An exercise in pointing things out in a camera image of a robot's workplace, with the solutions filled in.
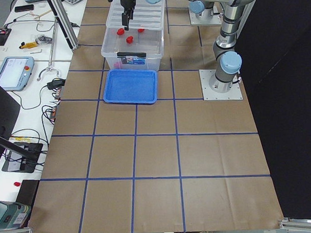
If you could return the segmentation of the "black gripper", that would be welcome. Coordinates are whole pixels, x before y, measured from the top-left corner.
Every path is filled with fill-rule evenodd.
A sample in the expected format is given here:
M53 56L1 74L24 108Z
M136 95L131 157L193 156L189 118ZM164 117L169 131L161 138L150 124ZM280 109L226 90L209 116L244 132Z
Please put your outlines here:
M129 22L133 19L133 11L136 5L136 0L120 0L121 6L124 8L122 13L122 26L125 31L129 30Z

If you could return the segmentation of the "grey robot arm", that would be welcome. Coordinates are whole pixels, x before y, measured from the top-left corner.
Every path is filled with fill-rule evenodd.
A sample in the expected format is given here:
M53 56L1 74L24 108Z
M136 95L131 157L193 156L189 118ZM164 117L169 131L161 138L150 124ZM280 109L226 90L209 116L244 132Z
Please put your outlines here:
M207 1L190 1L189 9L201 18L212 18L218 13L214 12L214 2Z
M156 4L161 0L145 0L147 3ZM187 0L190 3L225 2L223 22L220 34L213 45L213 52L218 63L216 73L209 79L210 88L217 93L226 93L231 90L234 76L240 72L242 65L241 56L234 51L236 35L246 5L254 0Z

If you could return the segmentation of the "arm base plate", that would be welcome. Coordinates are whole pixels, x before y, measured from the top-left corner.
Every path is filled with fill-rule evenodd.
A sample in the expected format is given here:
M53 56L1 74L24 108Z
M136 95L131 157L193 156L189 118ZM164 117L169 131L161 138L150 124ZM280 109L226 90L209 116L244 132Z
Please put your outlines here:
M215 69L200 69L200 81L204 101L236 101L243 100L240 83L237 77L229 83L220 82L216 78Z
M220 13L214 5L212 8L205 8L203 4L188 9L190 24L192 26L220 26L222 24Z

